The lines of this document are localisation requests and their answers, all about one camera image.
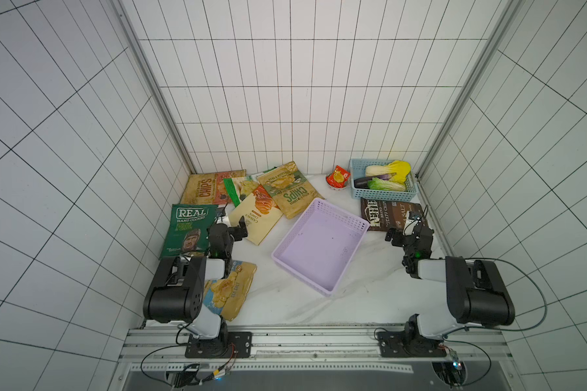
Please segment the brown Kettle sea salt bag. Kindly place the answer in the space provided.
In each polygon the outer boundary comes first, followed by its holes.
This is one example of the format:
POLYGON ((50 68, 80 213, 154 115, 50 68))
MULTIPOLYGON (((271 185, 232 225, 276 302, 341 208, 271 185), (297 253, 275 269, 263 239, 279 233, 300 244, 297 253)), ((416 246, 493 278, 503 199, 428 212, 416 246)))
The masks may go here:
POLYGON ((423 215, 420 204, 360 199, 360 215, 369 223, 369 231, 403 230, 411 214, 423 215))

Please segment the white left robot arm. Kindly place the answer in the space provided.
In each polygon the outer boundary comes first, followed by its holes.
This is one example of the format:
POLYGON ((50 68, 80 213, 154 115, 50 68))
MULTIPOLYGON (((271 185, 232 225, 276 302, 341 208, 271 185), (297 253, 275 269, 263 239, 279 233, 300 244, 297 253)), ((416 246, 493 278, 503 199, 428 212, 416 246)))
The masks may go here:
POLYGON ((257 267, 234 261, 233 244, 249 234, 246 220, 216 223, 208 231, 205 255, 163 258, 143 303, 143 315, 160 324, 181 321, 176 344, 186 358, 248 358, 251 332, 231 332, 246 302, 257 267))

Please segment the blue kettle chips bag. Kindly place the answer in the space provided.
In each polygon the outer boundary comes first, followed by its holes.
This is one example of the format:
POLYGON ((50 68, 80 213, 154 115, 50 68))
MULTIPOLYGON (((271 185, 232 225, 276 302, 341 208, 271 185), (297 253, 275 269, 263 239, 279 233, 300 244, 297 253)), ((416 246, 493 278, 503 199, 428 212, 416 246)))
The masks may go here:
POLYGON ((226 321, 233 321, 246 301, 257 269, 253 263, 234 261, 226 278, 206 283, 203 304, 226 321))

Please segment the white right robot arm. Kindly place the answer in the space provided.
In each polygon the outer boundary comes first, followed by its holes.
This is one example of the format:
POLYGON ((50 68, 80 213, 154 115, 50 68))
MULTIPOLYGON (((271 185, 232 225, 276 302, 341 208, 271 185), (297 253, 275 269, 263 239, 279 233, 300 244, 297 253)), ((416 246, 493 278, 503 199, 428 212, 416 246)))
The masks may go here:
POLYGON ((469 327, 494 328, 515 321, 515 306, 495 262, 447 256, 432 259, 434 231, 421 221, 390 228, 385 240, 404 250, 402 265, 416 280, 445 284, 445 300, 414 314, 400 332, 378 329, 383 358, 444 358, 444 337, 469 327))

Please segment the beige cassava chips bag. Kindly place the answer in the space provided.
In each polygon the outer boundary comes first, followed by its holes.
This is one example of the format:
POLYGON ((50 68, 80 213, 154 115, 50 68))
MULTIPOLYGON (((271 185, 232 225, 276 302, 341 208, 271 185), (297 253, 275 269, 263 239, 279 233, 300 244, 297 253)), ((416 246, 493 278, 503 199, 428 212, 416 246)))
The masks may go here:
POLYGON ((248 239, 260 245, 269 232, 283 216, 276 202, 262 185, 254 189, 229 215, 231 226, 239 226, 244 222, 248 231, 248 239))

